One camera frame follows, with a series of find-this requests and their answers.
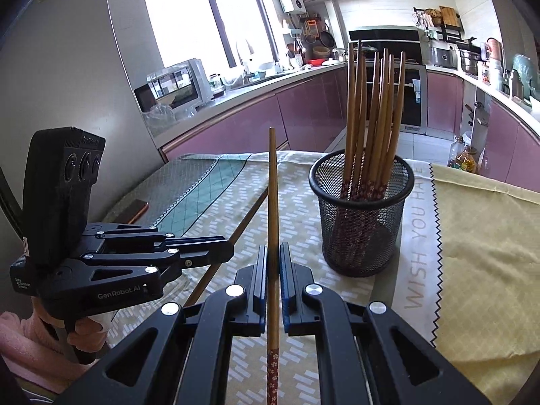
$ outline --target kitchen counter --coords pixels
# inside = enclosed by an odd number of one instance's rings
[[[480,88],[484,93],[490,95],[506,107],[511,113],[518,118],[518,120],[523,123],[531,132],[533,132],[540,139],[540,123],[530,115],[530,108],[525,105],[519,105],[514,100],[510,99],[506,94],[494,89],[493,87],[486,85],[485,83],[479,81],[475,77],[466,74],[459,70],[446,69],[444,67],[435,67],[433,65],[427,65],[426,70],[432,72],[454,74],[464,81],[472,83],[474,86]]]
[[[153,138],[154,143],[158,148],[163,147],[170,141],[182,134],[185,134],[201,123],[219,116],[228,110],[237,107],[238,105],[244,104],[264,94],[270,93],[271,91],[295,82],[299,82],[303,79],[311,78],[328,71],[341,69],[344,67],[344,65],[344,63],[338,63],[325,67],[313,67],[309,70],[288,74],[282,78],[269,80],[268,82],[261,82],[255,86],[226,91],[224,96],[212,100],[208,104],[199,108],[194,116],[186,117],[183,120],[178,121],[160,135],[155,136]]]

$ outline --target wooden chopstick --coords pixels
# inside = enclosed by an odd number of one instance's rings
[[[392,130],[392,111],[394,108],[394,55],[390,55],[390,70],[388,71],[388,91],[387,91],[387,105],[385,111],[384,122],[384,135],[382,139],[382,150],[379,158],[379,171],[377,172],[377,180],[375,182],[375,189],[379,189],[381,186],[381,178],[384,171],[384,165],[386,162],[386,156],[388,153],[388,142],[390,140],[390,131]]]
[[[275,129],[270,128],[268,155],[268,334],[266,403],[277,403],[279,370],[279,198],[277,194],[277,155]]]
[[[368,180],[371,185],[375,185],[377,174],[379,174],[379,160],[383,145],[384,127],[386,121],[386,108],[388,104],[388,72],[390,65],[388,62],[388,49],[384,49],[382,58],[382,75],[379,98],[379,117],[377,118],[377,129],[375,131],[375,139],[373,141],[373,152],[369,162]]]
[[[384,162],[384,169],[381,178],[381,184],[386,186],[392,175],[392,166],[394,165],[394,157],[398,148],[398,138],[400,136],[401,116],[403,115],[403,102],[405,94],[405,52],[401,52],[400,58],[400,80],[398,83],[398,98],[394,108],[394,124],[392,126],[392,135],[390,144],[388,145],[388,154]]]
[[[244,218],[238,224],[238,227],[236,227],[233,234],[229,238],[230,243],[232,243],[233,245],[237,243],[238,239],[240,238],[248,224],[251,222],[253,216],[255,216],[255,213],[257,213],[258,209],[261,207],[267,196],[268,187],[263,190],[263,193],[261,193],[261,195],[257,198],[255,204],[253,204],[253,206],[249,209]],[[187,298],[186,302],[184,303],[184,307],[191,306],[197,303],[200,296],[203,294],[204,290],[206,289],[212,278],[215,276],[215,273],[218,272],[220,266],[221,264],[213,264],[208,267],[204,275],[201,277],[201,279],[198,281],[195,288],[191,292],[190,296]]]
[[[341,185],[341,198],[346,199],[349,194],[350,176],[353,169],[354,142],[353,137],[355,129],[354,114],[354,46],[349,43],[349,85],[347,91],[347,131],[345,133],[345,166],[343,170],[343,180]]]
[[[353,169],[353,191],[354,198],[358,197],[358,190],[360,188],[360,172],[362,168],[362,155],[364,153],[364,137],[366,133],[366,115],[367,115],[367,85],[366,85],[366,57],[363,52],[358,53],[357,69],[360,67],[360,74],[356,72],[356,96],[358,109],[358,127],[356,138],[356,155],[354,157],[354,169]]]
[[[375,53],[375,62],[373,66],[373,85],[372,85],[372,101],[369,108],[369,128],[368,138],[366,141],[366,153],[364,155],[364,166],[360,177],[360,184],[365,187],[368,181],[369,165],[371,163],[371,155],[373,152],[373,141],[375,140],[375,129],[377,127],[377,117],[379,116],[379,87],[381,77],[381,61],[379,52]]]

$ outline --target chopstick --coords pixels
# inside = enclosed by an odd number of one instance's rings
[[[390,144],[388,145],[388,152],[384,161],[384,168],[382,171],[381,184],[386,186],[392,175],[392,166],[394,165],[394,157],[396,155],[396,149],[398,148],[398,138],[400,135],[401,117],[403,115],[403,102],[405,94],[405,52],[401,52],[400,56],[400,79],[398,83],[398,98],[396,106],[394,108],[394,124],[392,126],[392,135],[390,137]]]
[[[248,224],[251,222],[253,216],[255,216],[255,213],[257,213],[258,209],[261,207],[267,196],[268,187],[263,190],[261,195],[255,201],[255,204],[253,204],[253,206],[249,209],[244,218],[238,224],[238,227],[236,227],[233,234],[229,238],[230,243],[232,243],[233,245],[237,243],[238,239],[240,238]],[[191,292],[190,296],[187,298],[186,302],[184,303],[184,307],[191,306],[197,303],[199,297],[203,294],[204,290],[206,289],[212,278],[215,276],[215,273],[218,272],[220,266],[221,264],[212,264],[208,267],[204,275],[201,277],[201,279],[198,281],[195,288]]]
[[[277,194],[277,154],[275,129],[269,130],[268,154],[268,334],[266,403],[277,403],[279,370],[279,198]]]
[[[367,115],[367,85],[366,85],[366,57],[363,52],[358,54],[358,62],[356,64],[356,105],[359,115],[358,127],[356,133],[356,155],[354,157],[353,169],[353,190],[351,195],[353,199],[358,198],[360,188],[360,172],[362,169],[362,156],[364,153],[364,139],[366,133],[366,115]]]
[[[377,117],[377,127],[375,130],[375,138],[373,141],[373,152],[371,160],[369,162],[368,184],[369,191],[368,198],[373,196],[373,189],[375,182],[377,181],[377,175],[379,174],[379,160],[381,158],[381,152],[383,147],[384,127],[386,123],[386,113],[388,106],[388,73],[390,71],[390,65],[388,62],[388,49],[384,49],[382,57],[382,75],[381,75],[381,87],[379,97],[379,116]]]
[[[368,138],[366,141],[366,154],[364,155],[364,164],[362,166],[362,174],[360,176],[360,189],[361,195],[365,197],[369,166],[371,164],[371,157],[373,152],[373,141],[375,140],[375,129],[377,127],[377,118],[379,117],[379,89],[380,89],[380,77],[381,77],[381,62],[379,52],[375,53],[375,62],[373,66],[373,90],[371,107],[369,108],[369,128]]]
[[[343,180],[341,184],[341,198],[346,199],[349,195],[350,176],[353,169],[353,157],[356,150],[353,136],[356,120],[354,114],[355,105],[355,75],[354,75],[354,45],[349,43],[349,85],[347,91],[347,131],[345,133],[345,166],[343,170]]]

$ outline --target black mesh pen holder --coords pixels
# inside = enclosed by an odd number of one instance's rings
[[[396,156],[383,199],[350,201],[340,199],[344,166],[341,150],[320,158],[309,172],[309,184],[319,198],[322,253],[337,273],[368,277],[382,271],[392,257],[414,174]]]

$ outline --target frying pan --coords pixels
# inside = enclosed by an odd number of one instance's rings
[[[320,32],[319,40],[322,45],[324,45],[325,47],[328,47],[330,50],[336,47],[336,41],[330,32],[327,32],[327,31]]]

